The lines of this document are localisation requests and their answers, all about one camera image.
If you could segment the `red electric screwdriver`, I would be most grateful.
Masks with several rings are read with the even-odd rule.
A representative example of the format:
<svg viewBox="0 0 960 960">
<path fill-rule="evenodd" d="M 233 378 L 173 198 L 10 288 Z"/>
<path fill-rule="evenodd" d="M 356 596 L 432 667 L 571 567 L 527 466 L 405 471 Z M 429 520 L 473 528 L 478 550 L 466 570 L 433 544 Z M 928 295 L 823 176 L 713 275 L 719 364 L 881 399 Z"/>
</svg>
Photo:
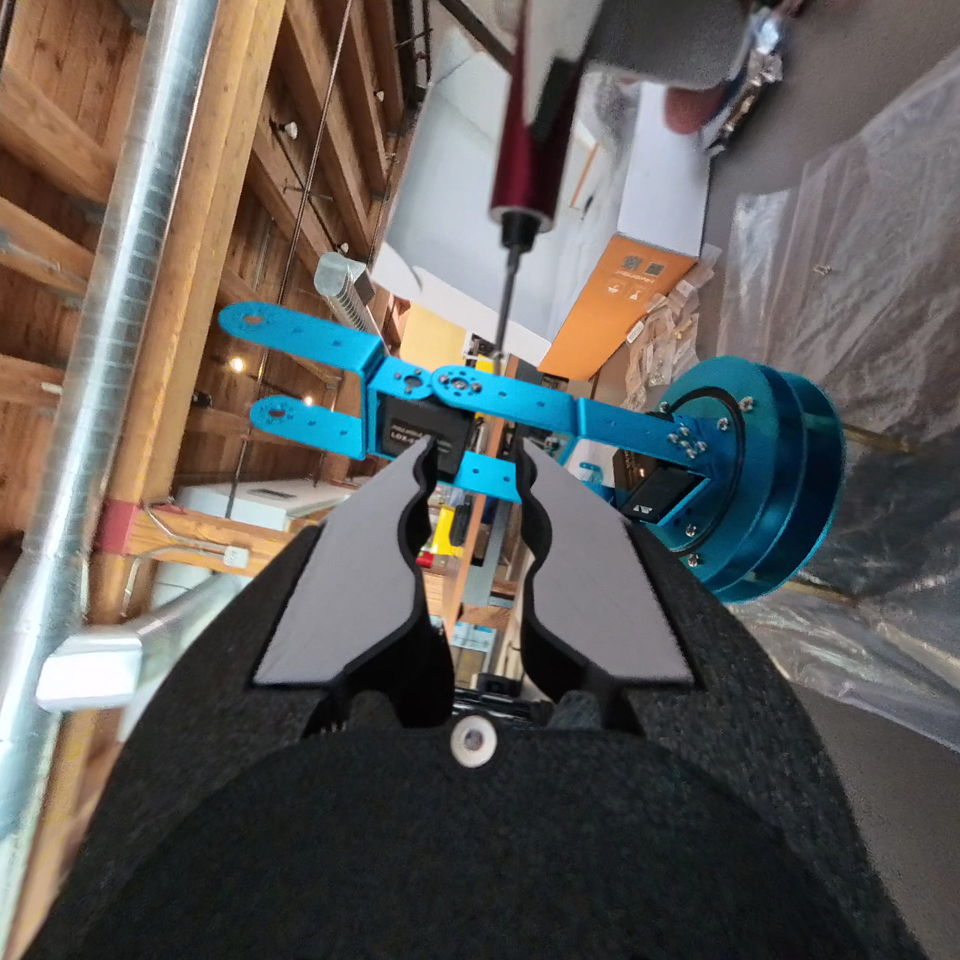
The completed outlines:
<svg viewBox="0 0 960 960">
<path fill-rule="evenodd" d="M 508 321 L 522 258 L 532 251 L 541 234 L 550 232 L 554 227 L 577 105 L 576 99 L 575 104 L 570 105 L 561 116 L 570 125 L 556 129 L 545 143 L 536 142 L 524 125 L 518 75 L 522 3 L 519 6 L 509 92 L 489 205 L 490 217 L 499 225 L 500 244 L 507 255 L 493 341 L 493 356 L 497 364 L 506 354 Z"/>
</svg>

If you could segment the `pile of small parts bags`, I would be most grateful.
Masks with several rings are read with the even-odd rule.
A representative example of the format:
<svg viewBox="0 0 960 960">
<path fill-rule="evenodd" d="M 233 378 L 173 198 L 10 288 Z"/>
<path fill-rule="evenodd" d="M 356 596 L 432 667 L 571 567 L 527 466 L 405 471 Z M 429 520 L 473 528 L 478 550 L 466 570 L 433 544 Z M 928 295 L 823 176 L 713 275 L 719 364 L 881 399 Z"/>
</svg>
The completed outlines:
<svg viewBox="0 0 960 960">
<path fill-rule="evenodd" d="M 647 410 L 651 393 L 666 390 L 699 362 L 695 344 L 700 290 L 714 276 L 720 256 L 720 247 L 705 245 L 699 260 L 672 290 L 655 294 L 648 302 L 646 313 L 627 336 L 630 351 L 622 408 Z"/>
</svg>

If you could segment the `silver ventilation duct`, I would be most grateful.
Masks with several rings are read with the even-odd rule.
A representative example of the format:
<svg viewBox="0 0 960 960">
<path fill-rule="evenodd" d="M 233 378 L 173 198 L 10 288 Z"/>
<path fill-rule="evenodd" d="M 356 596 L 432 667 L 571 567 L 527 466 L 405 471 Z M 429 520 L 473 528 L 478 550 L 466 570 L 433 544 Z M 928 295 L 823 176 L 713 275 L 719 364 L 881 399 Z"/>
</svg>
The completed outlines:
<svg viewBox="0 0 960 960">
<path fill-rule="evenodd" d="M 81 611 L 94 512 L 154 294 L 218 2 L 154 2 L 22 552 L 2 591 L 2 780 L 44 754 L 41 662 Z"/>
</svg>

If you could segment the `orange and white cardboard box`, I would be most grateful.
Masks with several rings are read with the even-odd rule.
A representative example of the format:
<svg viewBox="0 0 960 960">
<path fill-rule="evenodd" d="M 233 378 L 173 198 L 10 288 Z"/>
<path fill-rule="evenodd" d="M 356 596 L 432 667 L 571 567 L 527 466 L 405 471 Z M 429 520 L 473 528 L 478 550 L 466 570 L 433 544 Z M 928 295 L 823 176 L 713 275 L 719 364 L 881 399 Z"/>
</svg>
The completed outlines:
<svg viewBox="0 0 960 960">
<path fill-rule="evenodd" d="M 490 339 L 507 261 L 491 201 L 510 78 L 456 28 L 433 67 L 371 274 Z M 599 69 L 582 79 L 554 223 L 521 259 L 505 338 L 543 372 L 593 376 L 701 256 L 711 162 L 698 134 L 667 126 L 668 92 Z"/>
</svg>

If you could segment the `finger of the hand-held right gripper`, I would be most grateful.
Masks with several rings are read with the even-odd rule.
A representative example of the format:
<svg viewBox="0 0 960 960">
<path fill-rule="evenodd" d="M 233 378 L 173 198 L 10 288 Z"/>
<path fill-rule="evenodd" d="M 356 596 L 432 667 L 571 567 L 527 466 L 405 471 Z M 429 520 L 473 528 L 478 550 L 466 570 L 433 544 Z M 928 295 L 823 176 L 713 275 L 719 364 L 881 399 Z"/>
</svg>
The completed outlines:
<svg viewBox="0 0 960 960">
<path fill-rule="evenodd" d="M 601 1 L 528 1 L 521 5 L 517 75 L 523 122 L 537 143 L 560 127 L 575 105 Z"/>
</svg>

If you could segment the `blue toy robot arm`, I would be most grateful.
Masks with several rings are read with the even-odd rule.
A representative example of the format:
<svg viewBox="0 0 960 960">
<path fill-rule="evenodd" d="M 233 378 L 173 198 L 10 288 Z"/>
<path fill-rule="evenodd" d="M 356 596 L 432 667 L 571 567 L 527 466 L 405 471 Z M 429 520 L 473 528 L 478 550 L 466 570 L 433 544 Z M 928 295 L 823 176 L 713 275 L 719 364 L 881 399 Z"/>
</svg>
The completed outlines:
<svg viewBox="0 0 960 960">
<path fill-rule="evenodd" d="M 696 364 L 655 412 L 601 403 L 464 364 L 435 371 L 390 356 L 377 335 L 258 301 L 222 308 L 230 336 L 355 375 L 360 413 L 285 395 L 256 402 L 256 429 L 354 461 L 397 459 L 425 436 L 438 478 L 520 501 L 516 470 L 469 450 L 476 415 L 564 442 L 558 463 L 592 442 L 636 455 L 635 482 L 587 486 L 629 522 L 650 526 L 726 604 L 773 593 L 829 533 L 846 468 L 844 426 L 810 379 L 736 356 Z"/>
</svg>

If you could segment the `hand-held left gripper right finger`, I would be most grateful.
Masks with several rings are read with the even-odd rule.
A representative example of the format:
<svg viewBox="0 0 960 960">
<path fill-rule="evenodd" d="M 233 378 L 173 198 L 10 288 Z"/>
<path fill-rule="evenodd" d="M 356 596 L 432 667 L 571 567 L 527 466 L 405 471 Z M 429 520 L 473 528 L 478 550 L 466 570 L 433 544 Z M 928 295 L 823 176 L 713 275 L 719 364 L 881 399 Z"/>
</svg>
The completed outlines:
<svg viewBox="0 0 960 960">
<path fill-rule="evenodd" d="M 624 518 L 544 450 L 515 455 L 520 650 L 540 690 L 690 689 L 695 674 Z"/>
</svg>

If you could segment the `crumpled silver foil bag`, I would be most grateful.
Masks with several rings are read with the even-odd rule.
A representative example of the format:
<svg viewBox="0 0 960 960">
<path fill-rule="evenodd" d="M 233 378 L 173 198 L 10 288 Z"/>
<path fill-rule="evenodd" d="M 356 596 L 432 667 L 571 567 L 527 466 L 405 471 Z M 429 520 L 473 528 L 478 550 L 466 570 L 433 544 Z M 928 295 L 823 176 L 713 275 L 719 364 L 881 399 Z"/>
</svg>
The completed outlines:
<svg viewBox="0 0 960 960">
<path fill-rule="evenodd" d="M 706 157 L 712 159 L 725 152 L 765 91 L 782 81 L 786 7 L 786 2 L 752 5 L 745 45 L 727 80 L 724 100 L 699 133 L 699 144 Z"/>
</svg>

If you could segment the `short spiral duct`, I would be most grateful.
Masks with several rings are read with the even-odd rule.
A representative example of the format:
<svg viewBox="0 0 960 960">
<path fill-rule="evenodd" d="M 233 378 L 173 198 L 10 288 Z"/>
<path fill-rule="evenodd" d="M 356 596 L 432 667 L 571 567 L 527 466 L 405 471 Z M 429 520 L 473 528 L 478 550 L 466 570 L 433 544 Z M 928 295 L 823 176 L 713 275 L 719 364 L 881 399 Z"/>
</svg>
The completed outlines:
<svg viewBox="0 0 960 960">
<path fill-rule="evenodd" d="M 314 286 L 338 323 L 377 337 L 389 353 L 389 346 L 370 309 L 376 292 L 365 263 L 339 251 L 328 251 L 318 259 Z"/>
</svg>

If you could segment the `person's right hand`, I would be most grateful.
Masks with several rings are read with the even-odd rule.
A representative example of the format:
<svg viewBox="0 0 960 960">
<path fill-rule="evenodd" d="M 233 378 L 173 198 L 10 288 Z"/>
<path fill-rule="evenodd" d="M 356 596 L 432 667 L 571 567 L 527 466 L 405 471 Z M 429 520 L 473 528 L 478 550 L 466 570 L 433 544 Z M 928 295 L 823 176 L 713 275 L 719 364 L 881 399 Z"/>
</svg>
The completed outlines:
<svg viewBox="0 0 960 960">
<path fill-rule="evenodd" d="M 711 120 L 723 98 L 722 85 L 704 90 L 670 87 L 664 94 L 664 124 L 679 136 L 693 135 Z"/>
</svg>

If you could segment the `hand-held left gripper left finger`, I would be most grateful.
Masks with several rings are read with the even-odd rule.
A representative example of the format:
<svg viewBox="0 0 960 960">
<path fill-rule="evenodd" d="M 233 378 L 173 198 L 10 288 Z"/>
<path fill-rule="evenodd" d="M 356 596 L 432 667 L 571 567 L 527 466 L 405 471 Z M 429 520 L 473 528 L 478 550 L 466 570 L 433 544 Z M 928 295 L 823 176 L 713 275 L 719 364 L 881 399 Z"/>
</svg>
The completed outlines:
<svg viewBox="0 0 960 960">
<path fill-rule="evenodd" d="M 368 665 L 404 685 L 450 672 L 418 565 L 431 534 L 437 439 L 407 447 L 335 508 L 283 607 L 253 673 L 259 687 L 332 690 Z"/>
</svg>

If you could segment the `clear plastic bag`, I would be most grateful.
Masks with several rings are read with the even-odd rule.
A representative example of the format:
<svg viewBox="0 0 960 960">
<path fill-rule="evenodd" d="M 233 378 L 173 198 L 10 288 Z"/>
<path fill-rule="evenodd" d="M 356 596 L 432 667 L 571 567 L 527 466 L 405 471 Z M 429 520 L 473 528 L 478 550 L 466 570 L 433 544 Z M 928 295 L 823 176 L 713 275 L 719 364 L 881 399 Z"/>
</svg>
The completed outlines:
<svg viewBox="0 0 960 960">
<path fill-rule="evenodd" d="M 959 54 L 797 186 L 741 195 L 717 346 L 801 375 L 852 426 L 840 506 L 800 579 L 736 614 L 792 683 L 958 751 Z"/>
</svg>

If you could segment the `grey desk with wooden edge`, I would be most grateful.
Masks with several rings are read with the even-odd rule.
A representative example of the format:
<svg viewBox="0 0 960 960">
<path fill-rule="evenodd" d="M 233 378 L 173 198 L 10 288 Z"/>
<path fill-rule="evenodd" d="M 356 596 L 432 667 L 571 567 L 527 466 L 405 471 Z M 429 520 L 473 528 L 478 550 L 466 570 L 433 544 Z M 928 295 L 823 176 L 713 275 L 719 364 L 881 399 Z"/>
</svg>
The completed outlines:
<svg viewBox="0 0 960 960">
<path fill-rule="evenodd" d="M 808 163 L 958 51 L 954 1 L 805 2 L 788 29 L 784 79 L 714 160 L 704 240 L 721 247 L 700 294 L 698 350 L 717 351 L 738 198 L 798 186 Z M 958 752 L 799 686 L 876 870 L 930 958 L 958 958 Z"/>
</svg>

